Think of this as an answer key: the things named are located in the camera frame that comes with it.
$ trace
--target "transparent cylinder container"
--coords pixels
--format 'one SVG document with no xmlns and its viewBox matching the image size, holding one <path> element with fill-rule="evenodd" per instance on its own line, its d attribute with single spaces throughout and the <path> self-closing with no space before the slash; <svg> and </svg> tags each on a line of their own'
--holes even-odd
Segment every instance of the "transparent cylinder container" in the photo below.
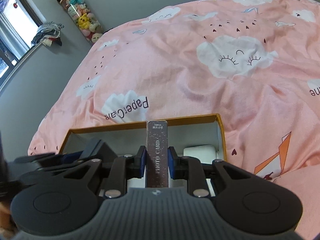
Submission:
<svg viewBox="0 0 320 240">
<path fill-rule="evenodd" d="M 78 26 L 87 41 L 94 44 L 104 31 L 84 0 L 61 0 L 60 4 Z"/>
</svg>

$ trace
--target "small gray box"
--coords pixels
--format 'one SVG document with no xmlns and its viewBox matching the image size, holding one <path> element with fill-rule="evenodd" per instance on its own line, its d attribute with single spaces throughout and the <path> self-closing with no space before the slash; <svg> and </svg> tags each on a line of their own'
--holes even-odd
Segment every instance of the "small gray box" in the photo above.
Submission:
<svg viewBox="0 0 320 240">
<path fill-rule="evenodd" d="M 147 123 L 146 187 L 169 187 L 167 121 Z"/>
</svg>

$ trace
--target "window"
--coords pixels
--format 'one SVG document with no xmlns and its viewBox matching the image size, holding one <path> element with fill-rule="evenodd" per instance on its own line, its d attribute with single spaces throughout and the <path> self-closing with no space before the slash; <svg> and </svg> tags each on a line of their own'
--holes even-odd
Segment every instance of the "window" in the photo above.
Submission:
<svg viewBox="0 0 320 240">
<path fill-rule="evenodd" d="M 0 0 L 0 85 L 31 49 L 41 24 L 26 0 Z"/>
</svg>

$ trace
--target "pink blanket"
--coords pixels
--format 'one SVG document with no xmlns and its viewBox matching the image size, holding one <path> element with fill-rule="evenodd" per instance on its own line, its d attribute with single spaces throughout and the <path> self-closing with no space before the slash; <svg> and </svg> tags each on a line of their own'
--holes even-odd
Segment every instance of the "pink blanket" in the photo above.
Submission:
<svg viewBox="0 0 320 240">
<path fill-rule="evenodd" d="M 228 162 L 295 192 L 297 232 L 320 232 L 320 3 L 201 0 L 104 34 L 28 153 L 70 128 L 220 113 Z"/>
</svg>

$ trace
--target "window sill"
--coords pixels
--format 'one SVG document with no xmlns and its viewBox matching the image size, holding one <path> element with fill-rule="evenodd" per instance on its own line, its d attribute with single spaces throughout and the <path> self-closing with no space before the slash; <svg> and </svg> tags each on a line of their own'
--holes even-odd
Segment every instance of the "window sill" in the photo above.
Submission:
<svg viewBox="0 0 320 240">
<path fill-rule="evenodd" d="M 2 90 L 4 89 L 5 85 L 9 81 L 9 79 L 14 75 L 14 73 L 18 70 L 18 68 L 24 63 L 24 61 L 39 47 L 42 43 L 38 43 L 36 46 L 33 46 L 31 49 L 28 50 L 28 52 L 23 55 L 23 57 L 19 60 L 19 62 L 14 66 L 14 69 L 11 71 L 11 73 L 7 76 L 7 78 L 4 80 L 4 82 L 0 85 L 0 94 Z"/>
</svg>

